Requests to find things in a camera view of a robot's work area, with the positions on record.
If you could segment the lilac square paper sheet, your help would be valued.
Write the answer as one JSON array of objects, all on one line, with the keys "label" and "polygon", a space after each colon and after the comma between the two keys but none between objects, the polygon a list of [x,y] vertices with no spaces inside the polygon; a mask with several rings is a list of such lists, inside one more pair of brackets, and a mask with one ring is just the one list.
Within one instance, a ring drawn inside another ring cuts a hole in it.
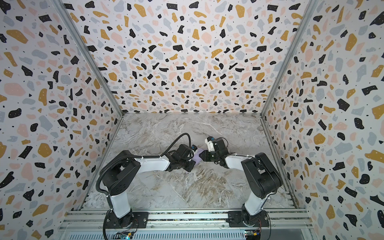
[{"label": "lilac square paper sheet", "polygon": [[196,162],[196,165],[198,165],[200,162],[202,162],[201,159],[200,159],[200,157],[199,157],[199,154],[200,154],[202,151],[203,151],[203,149],[201,149],[201,148],[197,148],[197,149],[195,150],[195,153],[194,153],[194,156],[193,156],[192,160]]}]

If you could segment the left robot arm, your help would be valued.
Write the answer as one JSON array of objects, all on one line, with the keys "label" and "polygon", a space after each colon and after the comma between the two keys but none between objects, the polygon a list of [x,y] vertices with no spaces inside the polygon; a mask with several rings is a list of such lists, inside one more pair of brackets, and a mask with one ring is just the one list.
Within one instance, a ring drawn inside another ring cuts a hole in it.
[{"label": "left robot arm", "polygon": [[196,164],[193,160],[196,150],[196,146],[181,144],[176,150],[167,150],[158,156],[138,156],[123,151],[103,167],[95,188],[106,195],[110,210],[120,220],[132,214],[127,190],[137,174],[178,169],[191,172]]}]

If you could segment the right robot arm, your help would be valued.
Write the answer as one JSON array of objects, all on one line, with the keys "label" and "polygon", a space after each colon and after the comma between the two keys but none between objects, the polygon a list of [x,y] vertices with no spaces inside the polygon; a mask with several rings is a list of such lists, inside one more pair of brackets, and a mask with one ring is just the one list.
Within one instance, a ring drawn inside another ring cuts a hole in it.
[{"label": "right robot arm", "polygon": [[251,189],[244,209],[248,216],[259,214],[268,198],[282,186],[281,176],[268,156],[265,153],[251,156],[230,152],[224,138],[208,137],[205,143],[207,149],[197,148],[193,159],[243,171]]}]

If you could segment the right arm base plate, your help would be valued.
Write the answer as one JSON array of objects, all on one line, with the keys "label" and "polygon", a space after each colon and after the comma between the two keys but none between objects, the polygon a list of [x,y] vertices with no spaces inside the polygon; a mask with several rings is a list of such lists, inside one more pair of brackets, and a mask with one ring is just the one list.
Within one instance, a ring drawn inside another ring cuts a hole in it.
[{"label": "right arm base plate", "polygon": [[231,228],[270,226],[269,217],[264,210],[254,216],[249,215],[247,211],[229,211],[226,222],[229,223]]}]

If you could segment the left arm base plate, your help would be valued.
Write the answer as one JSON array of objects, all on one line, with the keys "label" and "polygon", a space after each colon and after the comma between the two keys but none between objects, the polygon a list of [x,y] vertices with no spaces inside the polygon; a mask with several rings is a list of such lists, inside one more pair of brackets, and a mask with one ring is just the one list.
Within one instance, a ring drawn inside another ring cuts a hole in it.
[{"label": "left arm base plate", "polygon": [[148,212],[130,211],[127,215],[118,218],[113,211],[108,211],[103,229],[145,229],[148,219]]}]

